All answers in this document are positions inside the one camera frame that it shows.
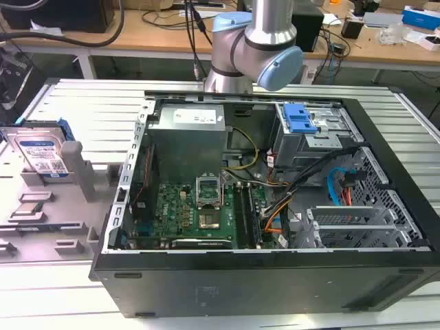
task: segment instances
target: blue cable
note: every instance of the blue cable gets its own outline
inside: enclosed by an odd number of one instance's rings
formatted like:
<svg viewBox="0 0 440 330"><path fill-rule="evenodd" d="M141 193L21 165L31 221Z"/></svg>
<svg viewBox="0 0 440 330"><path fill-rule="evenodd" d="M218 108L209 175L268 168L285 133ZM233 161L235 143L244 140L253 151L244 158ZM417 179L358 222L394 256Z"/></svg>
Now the blue cable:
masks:
<svg viewBox="0 0 440 330"><path fill-rule="evenodd" d="M346 173L348 170L344 167L335 167L332 168L327 175L327 188L329 189L330 198L336 206L340 206L340 202L338 196L336 195L335 188L333 187L333 174L337 171L342 173ZM355 169L350 170L352 173L356 173Z"/></svg>

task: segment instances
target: computer tower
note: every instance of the computer tower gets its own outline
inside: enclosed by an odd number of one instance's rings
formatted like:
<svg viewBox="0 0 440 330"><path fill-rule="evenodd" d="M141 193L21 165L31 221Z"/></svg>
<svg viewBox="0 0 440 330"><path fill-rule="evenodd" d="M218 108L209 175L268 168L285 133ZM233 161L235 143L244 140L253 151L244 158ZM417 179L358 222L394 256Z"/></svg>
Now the computer tower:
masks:
<svg viewBox="0 0 440 330"><path fill-rule="evenodd" d="M30 5L35 0L4 0L16 6ZM3 17L12 29L28 30L31 20L47 28L62 31L104 33L113 21L112 0L49 0L45 5L30 11L2 10Z"/></svg>
<svg viewBox="0 0 440 330"><path fill-rule="evenodd" d="M297 30L296 45L303 52L315 50L324 14L310 0L295 0L291 22Z"/></svg>
<svg viewBox="0 0 440 330"><path fill-rule="evenodd" d="M223 121L222 146L204 131ZM201 168L168 181L171 122L205 127L218 176L176 152ZM106 222L92 275L128 318L381 311L440 272L439 216L351 99L146 91Z"/></svg>

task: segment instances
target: motherboard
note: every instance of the motherboard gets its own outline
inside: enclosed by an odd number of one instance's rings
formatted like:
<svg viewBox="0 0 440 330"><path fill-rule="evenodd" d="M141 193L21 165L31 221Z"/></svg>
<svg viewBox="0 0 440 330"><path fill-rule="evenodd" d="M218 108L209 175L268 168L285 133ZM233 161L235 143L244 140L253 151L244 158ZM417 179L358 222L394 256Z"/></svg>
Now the motherboard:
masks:
<svg viewBox="0 0 440 330"><path fill-rule="evenodd" d="M219 204L197 203L199 196L219 198ZM260 241L258 223L267 200L262 186L167 184L159 186L154 219L141 216L135 220L133 238L142 248L245 248Z"/></svg>

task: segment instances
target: plastic bag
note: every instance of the plastic bag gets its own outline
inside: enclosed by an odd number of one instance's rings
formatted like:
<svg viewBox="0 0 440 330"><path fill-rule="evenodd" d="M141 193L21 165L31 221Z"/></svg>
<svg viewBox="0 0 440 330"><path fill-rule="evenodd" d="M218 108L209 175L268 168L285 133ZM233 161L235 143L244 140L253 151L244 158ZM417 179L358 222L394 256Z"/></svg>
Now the plastic bag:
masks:
<svg viewBox="0 0 440 330"><path fill-rule="evenodd" d="M388 27L382 27L377 34L377 38L382 45L405 43L404 38L411 31L412 30L403 23L395 23Z"/></svg>

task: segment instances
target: blue hard drive label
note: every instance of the blue hard drive label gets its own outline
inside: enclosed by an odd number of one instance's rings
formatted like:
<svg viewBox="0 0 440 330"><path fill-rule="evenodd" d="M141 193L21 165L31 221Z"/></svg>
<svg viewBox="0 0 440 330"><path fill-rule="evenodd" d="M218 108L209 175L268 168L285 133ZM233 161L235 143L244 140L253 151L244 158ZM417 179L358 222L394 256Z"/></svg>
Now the blue hard drive label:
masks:
<svg viewBox="0 0 440 330"><path fill-rule="evenodd" d="M20 141L20 148L37 173L50 177L68 174L57 145L52 141Z"/></svg>

